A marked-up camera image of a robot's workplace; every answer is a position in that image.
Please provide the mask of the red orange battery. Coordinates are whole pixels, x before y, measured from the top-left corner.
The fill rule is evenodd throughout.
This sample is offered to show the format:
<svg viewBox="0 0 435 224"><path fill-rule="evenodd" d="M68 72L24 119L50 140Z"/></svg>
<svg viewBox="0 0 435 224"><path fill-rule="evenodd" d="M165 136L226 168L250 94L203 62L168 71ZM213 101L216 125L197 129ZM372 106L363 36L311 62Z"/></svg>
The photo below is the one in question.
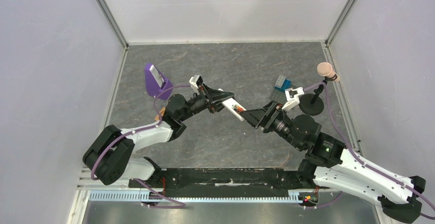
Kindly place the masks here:
<svg viewBox="0 0 435 224"><path fill-rule="evenodd" d="M241 112L246 111L243 107L241 107L241 106L239 106L239 105L234 105L234 106L233 106L233 109L234 109L234 111L235 111L236 113L241 113Z"/></svg>

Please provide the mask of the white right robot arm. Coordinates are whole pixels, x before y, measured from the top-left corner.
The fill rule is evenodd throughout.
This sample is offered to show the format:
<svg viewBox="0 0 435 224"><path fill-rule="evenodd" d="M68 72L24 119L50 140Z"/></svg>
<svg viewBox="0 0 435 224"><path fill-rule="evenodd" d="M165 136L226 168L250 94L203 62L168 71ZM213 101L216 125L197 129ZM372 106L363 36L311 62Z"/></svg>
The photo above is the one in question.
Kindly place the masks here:
<svg viewBox="0 0 435 224"><path fill-rule="evenodd" d="M264 133L274 132L295 149L305 152L296 180L302 187L333 188L382 208L388 217L413 223L423 214L422 193L425 179L400 176L371 164L344 142L321 131L311 116L302 114L289 118L282 107L270 102L266 106L232 110L246 122Z"/></svg>

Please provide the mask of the white remote control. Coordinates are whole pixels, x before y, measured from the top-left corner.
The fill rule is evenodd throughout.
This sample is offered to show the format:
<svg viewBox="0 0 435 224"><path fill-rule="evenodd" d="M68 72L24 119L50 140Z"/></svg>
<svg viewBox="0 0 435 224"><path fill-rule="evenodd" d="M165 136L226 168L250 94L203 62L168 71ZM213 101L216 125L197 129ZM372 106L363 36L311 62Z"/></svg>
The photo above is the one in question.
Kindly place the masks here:
<svg viewBox="0 0 435 224"><path fill-rule="evenodd" d="M244 121L245 119L241 116L241 112L246 111L246 109L240 105L234 98L229 98L222 102L226 109L228 109L237 119Z"/></svg>

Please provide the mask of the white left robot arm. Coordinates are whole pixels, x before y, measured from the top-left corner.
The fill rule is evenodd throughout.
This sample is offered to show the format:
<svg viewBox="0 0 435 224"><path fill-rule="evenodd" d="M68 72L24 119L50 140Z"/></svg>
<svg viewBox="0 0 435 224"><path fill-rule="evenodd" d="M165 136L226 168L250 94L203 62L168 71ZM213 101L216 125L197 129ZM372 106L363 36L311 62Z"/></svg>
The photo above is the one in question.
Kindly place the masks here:
<svg viewBox="0 0 435 224"><path fill-rule="evenodd" d="M204 110L218 113L231 98L232 92L200 84L190 99L171 95L164 111L157 110L157 120L151 124L130 129L106 126L83 156L91 179L110 185L122 177L138 178L148 187L156 187L161 181L160 172L149 159L132 158L132 154L179 138L186 129L184 121Z"/></svg>

